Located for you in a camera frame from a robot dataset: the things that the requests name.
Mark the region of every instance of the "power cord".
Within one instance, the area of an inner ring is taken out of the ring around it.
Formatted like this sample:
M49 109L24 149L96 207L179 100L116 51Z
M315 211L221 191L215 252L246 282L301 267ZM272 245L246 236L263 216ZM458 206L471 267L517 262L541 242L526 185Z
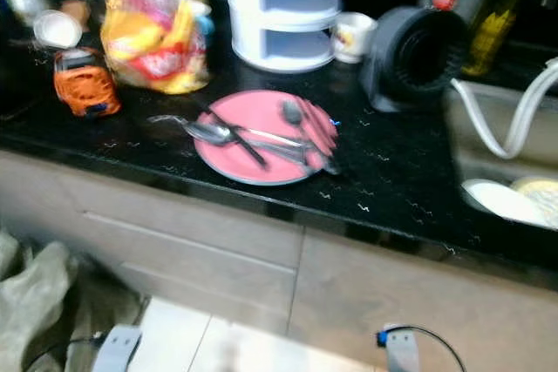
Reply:
M27 366L23 369L23 371L28 372L30 370L31 366L33 366L36 361L38 361L41 357L43 357L47 353L50 353L53 350L57 350L57 349L61 349L61 348L69 348L72 344L82 344L82 343L92 344L94 346L99 347L105 342L105 339L106 339L107 336L108 336L108 331L97 332L93 336L90 336L90 337L82 337L82 338L79 338L79 339L69 340L68 342L55 343L55 344L49 346L48 348L46 348L45 350L43 350L42 352L40 352L33 359L31 359L31 361L27 363Z
M431 331L427 328L423 328L423 327L420 327L420 326L413 326L411 324L401 324L401 325L398 325L398 326L392 326L392 327L385 328L382 331L379 331L379 332L376 333L376 343L377 343L377 345L380 348L384 348L385 343L387 342L387 335L392 331L402 331L402 330L417 331L419 333L422 333L423 335L429 335L430 337L434 338L438 342L442 343L450 351L450 353L453 355L453 358L458 363L459 368L461 369L461 372L466 372L465 365L461 361L461 358L459 357L459 355L457 354L455 349L450 345L450 343L446 342L442 337L440 337L439 335L437 335L436 333L434 333L433 331Z

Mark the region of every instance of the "kitchen sink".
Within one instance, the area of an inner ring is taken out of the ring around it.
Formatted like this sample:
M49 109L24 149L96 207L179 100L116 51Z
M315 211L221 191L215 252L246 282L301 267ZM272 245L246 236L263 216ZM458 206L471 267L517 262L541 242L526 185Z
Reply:
M494 137L502 144L522 92L464 82L474 93ZM515 159L501 159L484 145L473 127L459 94L446 93L446 123L461 181L489 179L509 186L525 177L558 179L558 98L547 95L535 114L527 141ZM466 202L472 203L466 196Z

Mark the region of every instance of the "white hose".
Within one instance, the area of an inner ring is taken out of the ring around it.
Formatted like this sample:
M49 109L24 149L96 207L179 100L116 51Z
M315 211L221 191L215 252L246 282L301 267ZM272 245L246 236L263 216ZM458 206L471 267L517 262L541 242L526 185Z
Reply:
M513 159L520 153L525 145L529 128L533 122L534 113L539 107L547 90L558 80L558 58L548 61L547 66L547 69L542 71L541 74L531 82L529 87L525 90L525 93L523 93L521 101L515 109L514 118L512 119L512 124L510 125L503 147L498 143L488 127L487 121L479 108L474 94L463 82L455 78L452 79L452 86L463 99L469 118L473 122L477 133L488 149L498 157Z

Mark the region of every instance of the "snack bag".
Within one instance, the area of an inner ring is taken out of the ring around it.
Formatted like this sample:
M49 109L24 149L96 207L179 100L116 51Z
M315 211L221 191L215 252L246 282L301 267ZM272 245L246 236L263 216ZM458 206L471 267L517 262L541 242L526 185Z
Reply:
M187 1L174 16L146 0L107 0L101 41L118 79L168 94L187 93L208 81L206 45Z

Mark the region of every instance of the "black fan heater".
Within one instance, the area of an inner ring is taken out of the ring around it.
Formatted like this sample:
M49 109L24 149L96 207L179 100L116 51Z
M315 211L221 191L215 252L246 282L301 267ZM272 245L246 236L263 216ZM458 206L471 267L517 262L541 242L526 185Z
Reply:
M453 12L399 7L378 19L361 83L381 112L434 109L466 56L466 26Z

